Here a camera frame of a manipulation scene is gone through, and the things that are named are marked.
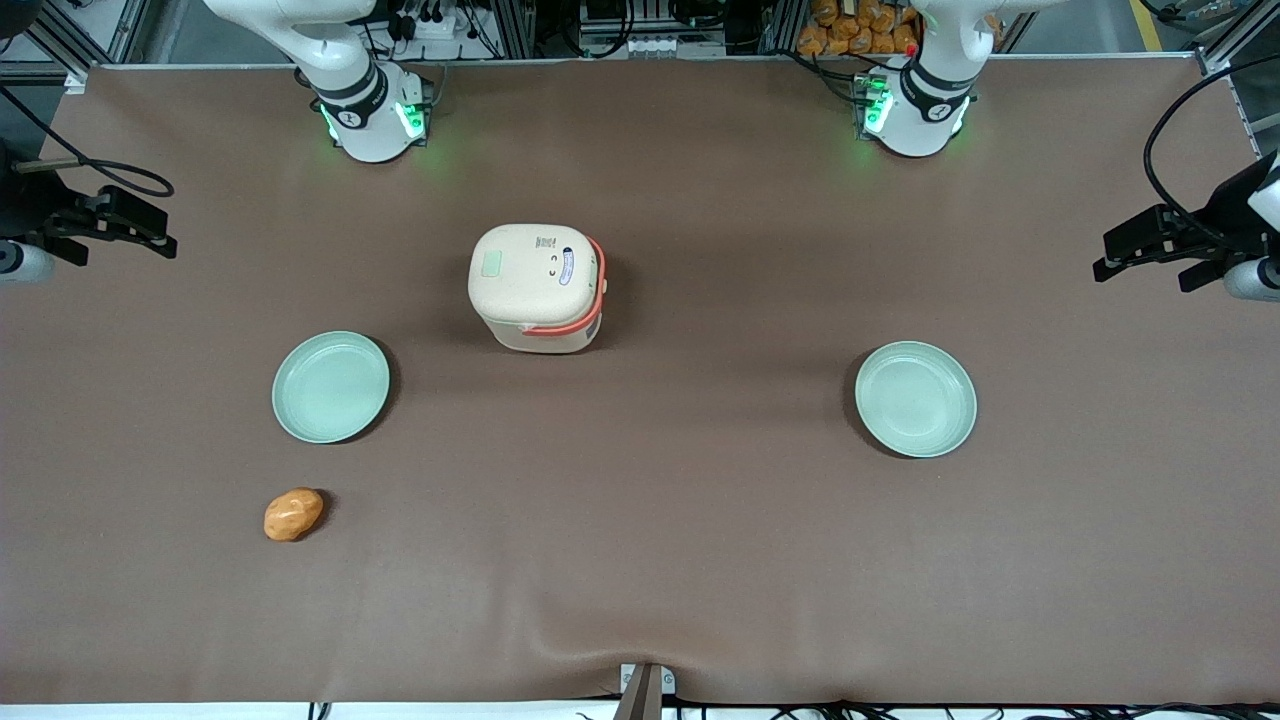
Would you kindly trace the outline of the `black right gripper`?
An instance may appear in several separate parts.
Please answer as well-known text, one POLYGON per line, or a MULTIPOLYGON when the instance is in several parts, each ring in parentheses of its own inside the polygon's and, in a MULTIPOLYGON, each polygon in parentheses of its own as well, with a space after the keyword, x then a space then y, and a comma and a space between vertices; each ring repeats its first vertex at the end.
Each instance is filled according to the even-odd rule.
POLYGON ((90 251, 77 238, 93 231, 105 242, 138 245, 170 260, 178 255, 177 240, 164 232, 168 214, 119 186, 104 186, 95 196, 63 187, 4 190, 1 220, 3 266, 54 260, 86 266, 90 251), (96 231, 99 222, 105 228, 96 231))

